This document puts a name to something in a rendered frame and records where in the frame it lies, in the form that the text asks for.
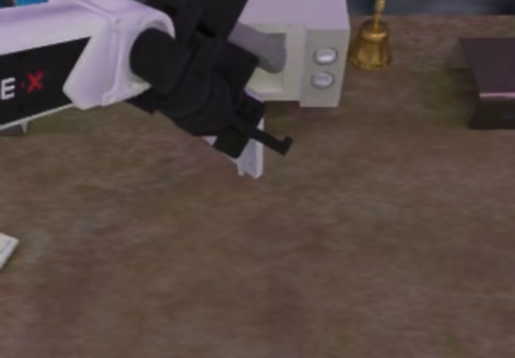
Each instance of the white appliance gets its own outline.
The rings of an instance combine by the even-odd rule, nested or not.
[[[258,68],[249,88],[266,101],[302,107],[340,103],[350,39],[347,0],[249,0],[240,21],[286,39],[283,72]]]

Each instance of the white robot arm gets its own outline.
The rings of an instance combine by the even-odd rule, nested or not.
[[[245,90],[273,55],[231,42],[246,1],[50,0],[0,10],[0,130],[127,101],[258,177],[262,145],[285,154],[292,140],[262,130],[264,105]]]

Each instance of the bell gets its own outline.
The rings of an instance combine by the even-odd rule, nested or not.
[[[348,49],[348,60],[365,70],[385,68],[392,63],[389,28],[381,21],[386,0],[376,0],[373,19],[365,21]]]

